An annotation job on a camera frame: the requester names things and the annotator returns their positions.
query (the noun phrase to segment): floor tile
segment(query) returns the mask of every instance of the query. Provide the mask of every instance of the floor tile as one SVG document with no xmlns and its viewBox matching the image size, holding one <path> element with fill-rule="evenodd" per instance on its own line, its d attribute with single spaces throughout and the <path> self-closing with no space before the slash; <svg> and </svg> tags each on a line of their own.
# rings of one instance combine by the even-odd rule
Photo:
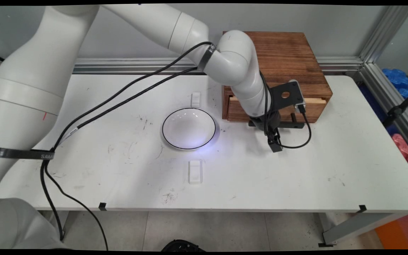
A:
<svg viewBox="0 0 408 255">
<path fill-rule="evenodd" d="M 324 242 L 318 213 L 266 213 L 270 249 L 279 250 L 355 250 L 383 249 L 375 231 L 347 239 L 334 247 L 319 248 Z M 332 218 L 339 224 L 351 214 L 335 213 Z"/>
<path fill-rule="evenodd" d="M 377 236 L 375 230 L 366 232 L 351 239 L 347 239 L 339 242 L 338 245 L 335 245 L 336 250 L 383 250 L 383 248 L 382 242 Z"/>
<path fill-rule="evenodd" d="M 323 242 L 318 214 L 265 213 L 271 251 L 333 250 L 319 248 Z"/>
<path fill-rule="evenodd" d="M 109 250 L 141 251 L 146 231 L 147 212 L 93 212 L 107 237 Z M 75 250 L 104 250 L 100 228 L 87 211 L 70 211 L 64 226 L 64 243 Z"/>
<path fill-rule="evenodd" d="M 143 251 L 184 239 L 205 251 L 268 251 L 263 213 L 149 212 Z"/>
</svg>

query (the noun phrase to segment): blue object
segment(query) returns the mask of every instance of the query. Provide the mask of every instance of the blue object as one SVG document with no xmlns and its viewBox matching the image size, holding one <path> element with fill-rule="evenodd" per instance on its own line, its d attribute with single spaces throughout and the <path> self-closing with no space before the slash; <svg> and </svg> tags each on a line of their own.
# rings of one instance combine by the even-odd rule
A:
<svg viewBox="0 0 408 255">
<path fill-rule="evenodd" d="M 392 137 L 394 134 L 401 134 L 395 124 L 390 125 L 387 127 L 387 132 Z"/>
<path fill-rule="evenodd" d="M 408 89 L 408 77 L 405 72 L 399 69 L 382 69 L 382 72 L 387 76 L 390 82 L 395 86 L 396 89 Z"/>
<path fill-rule="evenodd" d="M 395 86 L 398 92 L 402 95 L 404 99 L 408 97 L 408 77 L 405 72 L 399 69 L 382 69 L 382 72 L 390 80 L 390 82 Z"/>
</svg>

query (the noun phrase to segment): black mounting bracket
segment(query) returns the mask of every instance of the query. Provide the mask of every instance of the black mounting bracket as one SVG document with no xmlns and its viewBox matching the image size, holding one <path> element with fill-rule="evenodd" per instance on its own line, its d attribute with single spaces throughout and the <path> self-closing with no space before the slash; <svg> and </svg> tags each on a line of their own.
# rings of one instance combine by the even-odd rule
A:
<svg viewBox="0 0 408 255">
<path fill-rule="evenodd" d="M 291 81 L 275 87 L 271 87 L 270 95 L 273 98 L 272 111 L 277 111 L 291 105 L 305 104 L 303 95 L 301 94 L 300 86 L 297 81 Z"/>
<path fill-rule="evenodd" d="M 264 114 L 259 117 L 250 117 L 248 126 L 256 126 L 258 129 L 267 131 L 267 142 L 273 152 L 282 151 L 280 143 L 280 134 L 278 128 L 284 129 L 302 129 L 305 124 L 298 123 L 295 113 L 291 113 L 291 122 L 281 122 L 281 116 L 278 110 L 286 108 L 288 106 L 294 106 L 295 111 L 299 113 L 298 106 L 305 106 L 305 100 L 301 93 L 298 81 L 291 80 L 285 84 L 281 84 L 275 87 L 269 87 L 268 91 L 272 100 L 271 108 L 268 114 Z M 264 129 L 264 121 L 267 124 L 267 128 Z"/>
<path fill-rule="evenodd" d="M 387 128 L 391 126 L 397 118 L 399 118 L 408 107 L 408 97 L 400 104 L 390 109 L 387 113 L 387 118 L 382 124 Z"/>
</svg>

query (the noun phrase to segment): wooden drawer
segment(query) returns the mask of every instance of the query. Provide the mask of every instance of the wooden drawer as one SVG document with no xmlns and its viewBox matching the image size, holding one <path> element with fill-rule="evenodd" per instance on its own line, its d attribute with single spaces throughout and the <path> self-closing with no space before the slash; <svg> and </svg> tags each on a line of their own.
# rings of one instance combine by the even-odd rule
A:
<svg viewBox="0 0 408 255">
<path fill-rule="evenodd" d="M 327 101 L 320 98 L 305 98 L 306 103 L 306 117 L 310 123 L 315 123 L 325 106 Z M 281 115 L 281 121 L 292 121 L 290 114 L 295 113 L 294 106 L 289 106 L 279 110 Z M 297 122 L 305 122 L 301 113 L 296 113 Z M 243 111 L 240 102 L 236 97 L 229 98 L 229 107 L 228 107 L 228 121 L 245 121 L 248 122 L 250 118 Z"/>
<path fill-rule="evenodd" d="M 303 33 L 245 32 L 256 47 L 259 69 L 274 87 L 296 79 L 306 102 L 306 117 L 315 123 L 333 93 Z M 293 106 L 281 109 L 282 121 L 291 121 Z M 304 122 L 296 114 L 298 122 Z M 231 87 L 222 87 L 222 119 L 249 121 Z"/>
</svg>

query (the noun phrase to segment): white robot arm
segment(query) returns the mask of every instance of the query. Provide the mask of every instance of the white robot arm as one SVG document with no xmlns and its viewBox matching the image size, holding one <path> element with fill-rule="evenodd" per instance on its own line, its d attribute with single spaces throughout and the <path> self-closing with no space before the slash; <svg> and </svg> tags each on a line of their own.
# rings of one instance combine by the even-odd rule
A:
<svg viewBox="0 0 408 255">
<path fill-rule="evenodd" d="M 208 41 L 209 29 L 204 23 L 165 4 L 101 6 L 116 13 L 152 41 L 178 54 Z M 0 148 L 30 150 L 52 129 L 78 50 L 98 9 L 99 5 L 47 6 L 34 37 L 1 64 Z M 206 51 L 209 46 L 202 45 L 187 57 L 215 81 L 231 86 L 249 116 L 264 115 L 266 95 L 251 39 L 241 31 L 229 31 L 222 36 L 216 50 L 211 50 L 211 55 L 206 55 Z M 0 181 L 15 162 L 16 159 L 0 158 Z M 5 203 L 6 206 L 0 208 L 8 210 L 12 206 L 17 210 L 22 203 L 16 204 Z M 0 228 L 9 220 L 1 215 L 4 213 L 0 213 Z M 18 224 L 18 231 L 15 231 L 18 236 L 13 240 L 10 231 L 0 229 L 0 247 L 16 247 L 15 242 L 27 242 L 30 238 L 35 240 L 37 248 L 52 247 L 39 241 L 39 231 L 51 232 L 51 228 L 36 229 L 24 220 Z"/>
</svg>

